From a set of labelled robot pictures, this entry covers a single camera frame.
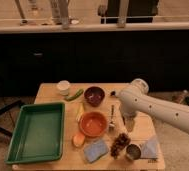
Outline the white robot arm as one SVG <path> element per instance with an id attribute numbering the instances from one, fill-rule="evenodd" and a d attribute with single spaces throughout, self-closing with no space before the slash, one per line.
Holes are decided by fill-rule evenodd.
<path id="1" fill-rule="evenodd" d="M 160 119 L 189 134 L 189 106 L 148 96 L 149 86 L 137 78 L 118 93 L 120 110 L 132 115 L 139 111 Z"/>

